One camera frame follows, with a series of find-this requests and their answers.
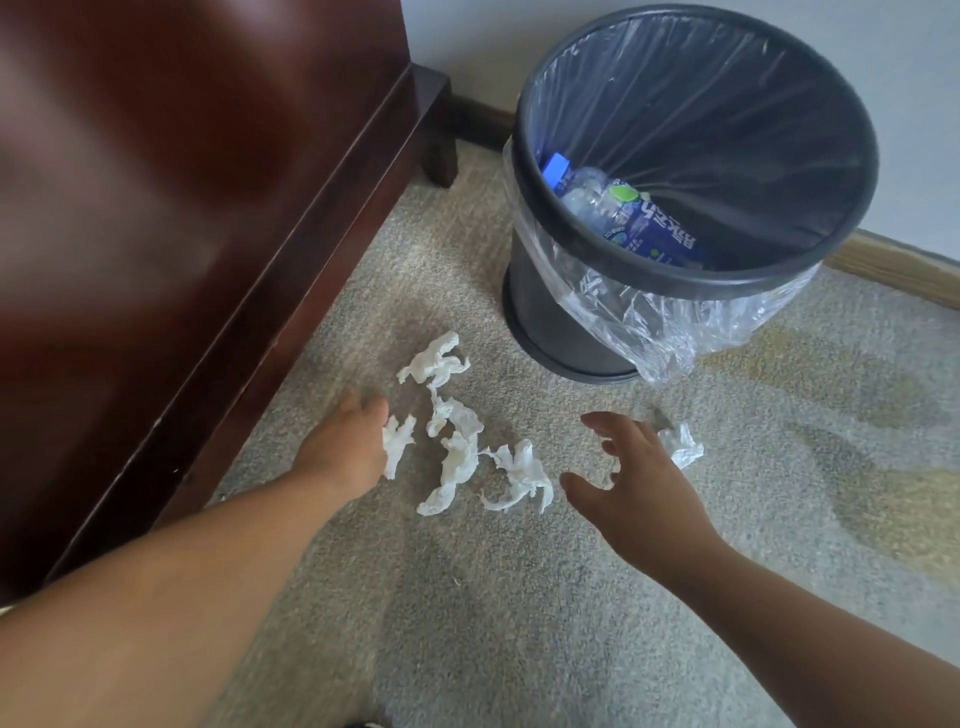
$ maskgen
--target hand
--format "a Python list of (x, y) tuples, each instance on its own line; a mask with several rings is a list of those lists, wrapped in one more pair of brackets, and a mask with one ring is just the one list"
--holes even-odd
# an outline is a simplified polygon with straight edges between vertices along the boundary
[(570, 504), (621, 558), (662, 584), (695, 567), (712, 548), (724, 546), (703, 503), (649, 424), (612, 412), (591, 412), (581, 420), (608, 438), (603, 451), (619, 458), (620, 472), (611, 474), (608, 491), (574, 473), (564, 473), (560, 482)]
[(289, 474), (327, 485), (344, 505), (363, 496), (387, 464), (383, 425), (389, 410), (382, 397), (364, 407), (355, 390), (345, 390), (336, 409), (303, 440)]

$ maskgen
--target tissue paper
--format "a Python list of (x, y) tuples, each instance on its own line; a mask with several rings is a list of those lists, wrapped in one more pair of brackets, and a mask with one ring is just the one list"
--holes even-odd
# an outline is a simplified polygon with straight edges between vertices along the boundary
[(446, 448), (446, 458), (440, 473), (440, 488), (417, 506), (417, 513), (421, 516), (436, 516), (449, 508), (453, 497), (457, 495), (457, 486), (470, 480), (480, 461), (476, 435), (467, 439), (460, 430), (454, 430), (453, 434), (448, 438), (444, 437), (440, 444)]
[(540, 501), (540, 512), (553, 502), (553, 483), (543, 470), (543, 463), (534, 457), (534, 445), (529, 440), (520, 440), (516, 444), (516, 454), (510, 453), (510, 446), (501, 446), (496, 452), (490, 448), (483, 450), (481, 455), (493, 458), (496, 467), (507, 472), (510, 481), (510, 494), (506, 500), (490, 502), (483, 494), (480, 499), (484, 508), (490, 511), (504, 511), (516, 505), (524, 496), (533, 497), (538, 488), (543, 489), (543, 498)]
[(470, 438), (476, 440), (477, 435), (483, 432), (483, 423), (480, 422), (477, 413), (461, 401), (452, 397), (444, 400), (434, 390), (430, 390), (430, 400), (433, 402), (433, 417), (426, 426), (426, 433), (430, 437), (439, 435), (440, 431), (446, 427), (447, 420), (450, 420), (467, 440)]
[(456, 356), (444, 356), (460, 343), (460, 334), (448, 331), (439, 339), (430, 342), (424, 351), (414, 356), (410, 366), (403, 367), (396, 373), (396, 378), (402, 384), (412, 375), (417, 384), (423, 384), (431, 379), (427, 387), (436, 392), (450, 381), (450, 375), (457, 375), (470, 368), (470, 360), (461, 361)]
[(408, 445), (414, 442), (414, 425), (417, 424), (417, 418), (413, 415), (407, 415), (403, 426), (399, 426), (396, 417), (390, 416), (383, 427), (383, 448), (387, 451), (387, 467), (383, 469), (383, 476), (387, 480), (393, 480), (396, 477), (396, 465), (403, 457), (403, 451)]
[(680, 423), (678, 427), (662, 429), (657, 433), (674, 465), (683, 470), (697, 458), (703, 457), (704, 446), (693, 441), (690, 427), (687, 423)]

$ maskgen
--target black trash can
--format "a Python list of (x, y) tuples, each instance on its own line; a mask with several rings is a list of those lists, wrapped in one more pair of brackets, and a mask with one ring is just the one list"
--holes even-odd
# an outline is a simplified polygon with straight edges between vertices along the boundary
[[(543, 178), (556, 153), (647, 193), (708, 264), (591, 231)], [(527, 80), (504, 156), (508, 324), (543, 366), (596, 383), (662, 383), (743, 344), (853, 231), (878, 165), (832, 65), (771, 25), (688, 5), (617, 12), (560, 43)]]

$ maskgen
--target trash can rim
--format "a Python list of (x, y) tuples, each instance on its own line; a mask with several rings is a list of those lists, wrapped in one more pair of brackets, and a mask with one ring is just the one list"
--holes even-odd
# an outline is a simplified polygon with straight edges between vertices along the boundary
[[(534, 157), (533, 149), (527, 142), (524, 131), (525, 124), (529, 119), (530, 98), (534, 85), (543, 76), (549, 65), (576, 41), (603, 28), (609, 28), (646, 15), (676, 15), (687, 18), (717, 19), (730, 22), (732, 25), (747, 30), (756, 31), (760, 35), (775, 39), (785, 47), (792, 47), (805, 52), (811, 60), (826, 69), (838, 87), (846, 91), (846, 95), (853, 102), (857, 111), (860, 126), (864, 133), (865, 181), (859, 200), (851, 206), (844, 219), (831, 234), (825, 236), (809, 250), (773, 265), (740, 271), (695, 270), (667, 266), (630, 251), (625, 251), (588, 229), (560, 203), (559, 198), (547, 187), (546, 182), (540, 175), (537, 160)], [(519, 191), (524, 201), (534, 212), (535, 217), (538, 218), (538, 222), (544, 226), (559, 245), (594, 270), (624, 285), (673, 298), (694, 300), (728, 300), (772, 290), (822, 262), (854, 231), (870, 206), (876, 190), (879, 163), (876, 133), (863, 102), (833, 64), (816, 50), (785, 30), (750, 15), (712, 6), (679, 3), (658, 3), (609, 13), (582, 26), (551, 48), (527, 78), (520, 93), (516, 107), (513, 142), (513, 160)], [(548, 214), (537, 215), (538, 210)], [(552, 220), (560, 220), (563, 224), (551, 225), (550, 221)]]

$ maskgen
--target plastic bag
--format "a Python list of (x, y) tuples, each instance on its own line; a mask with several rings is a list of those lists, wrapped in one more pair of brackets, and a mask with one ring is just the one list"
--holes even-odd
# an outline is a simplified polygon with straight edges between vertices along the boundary
[(814, 266), (772, 291), (729, 301), (688, 301), (645, 293), (589, 268), (537, 222), (516, 186), (512, 142), (504, 148), (514, 226), (554, 300), (599, 342), (652, 384), (690, 372), (700, 354), (745, 344), (813, 278)]
[(680, 5), (615, 13), (578, 34), (520, 99), (517, 144), (540, 168), (556, 152), (649, 193), (714, 253), (712, 270), (773, 265), (859, 222), (876, 185), (873, 127), (801, 41)]

